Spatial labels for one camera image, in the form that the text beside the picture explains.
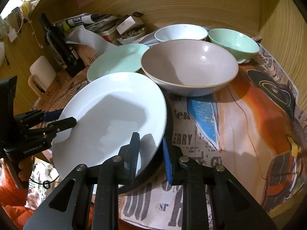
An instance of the printed tablecloth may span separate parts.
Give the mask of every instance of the printed tablecloth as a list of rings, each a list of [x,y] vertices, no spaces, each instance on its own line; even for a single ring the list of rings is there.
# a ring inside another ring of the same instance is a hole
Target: printed tablecloth
[[[88,84],[87,69],[73,79],[60,73],[62,89],[36,108],[64,108]],[[260,52],[215,94],[168,94],[175,120],[172,142],[202,165],[225,165],[269,212],[305,188],[307,115],[296,106],[297,97],[288,75],[260,45]],[[182,190],[170,186],[161,170],[119,198],[120,218],[149,229],[180,229]],[[212,229],[209,199],[207,207]]]

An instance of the bowl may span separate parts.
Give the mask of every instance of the bowl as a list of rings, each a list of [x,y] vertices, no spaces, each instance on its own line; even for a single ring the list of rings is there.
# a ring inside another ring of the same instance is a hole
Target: bowl
[[[259,52],[258,44],[245,34],[226,29],[215,28],[209,31],[212,43],[229,51],[238,64],[247,63]]]
[[[214,93],[233,80],[239,70],[228,51],[206,41],[180,39],[148,49],[141,66],[154,82],[182,96]]]
[[[177,39],[203,40],[208,36],[208,31],[197,25],[175,24],[160,28],[154,36],[159,42]]]
[[[89,67],[89,82],[111,73],[136,72],[141,68],[141,57],[149,49],[144,44],[127,44],[99,56]]]
[[[129,44],[129,43],[131,43],[131,42],[137,40],[137,39],[140,39],[140,38],[143,37],[145,34],[146,34],[146,31],[143,32],[143,33],[141,33],[141,34],[139,34],[139,35],[130,37],[130,38],[128,38],[128,39],[123,39],[123,40],[117,39],[117,40],[119,41],[120,44],[126,45],[126,44]]]

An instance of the wine bottle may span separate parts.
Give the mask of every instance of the wine bottle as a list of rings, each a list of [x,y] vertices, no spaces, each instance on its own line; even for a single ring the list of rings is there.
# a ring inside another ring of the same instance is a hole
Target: wine bottle
[[[51,49],[53,56],[72,78],[75,77],[85,68],[83,60],[73,46],[66,43],[65,35],[61,30],[49,22],[45,13],[40,15],[39,21],[45,29],[45,42]]]

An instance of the white box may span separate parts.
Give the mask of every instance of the white box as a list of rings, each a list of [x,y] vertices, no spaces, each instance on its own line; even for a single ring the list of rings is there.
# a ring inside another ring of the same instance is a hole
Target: white box
[[[130,16],[126,20],[124,20],[121,24],[119,24],[116,29],[119,32],[119,34],[123,34],[126,31],[139,27],[143,25],[144,23],[142,20],[138,17]]]

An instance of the small bowl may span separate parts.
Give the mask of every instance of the small bowl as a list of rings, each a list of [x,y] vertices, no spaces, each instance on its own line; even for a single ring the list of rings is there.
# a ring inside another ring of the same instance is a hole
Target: small bowl
[[[208,31],[201,26],[191,24],[175,24],[160,28],[154,34],[159,42],[178,40],[178,39],[194,39],[203,40],[208,36]]]
[[[258,44],[245,34],[226,29],[215,28],[209,31],[212,43],[229,51],[238,64],[247,63],[259,52]]]
[[[140,39],[140,38],[143,37],[145,34],[146,34],[146,31],[143,32],[143,33],[141,33],[141,34],[139,34],[139,35],[130,37],[130,38],[128,38],[128,39],[123,39],[123,40],[117,39],[117,40],[119,41],[120,44],[126,45],[126,44],[129,44],[129,43],[131,43],[131,42],[137,40],[137,39]]]
[[[191,39],[166,41],[151,47],[143,54],[141,66],[161,87],[191,97],[218,91],[239,70],[234,56],[222,47]]]

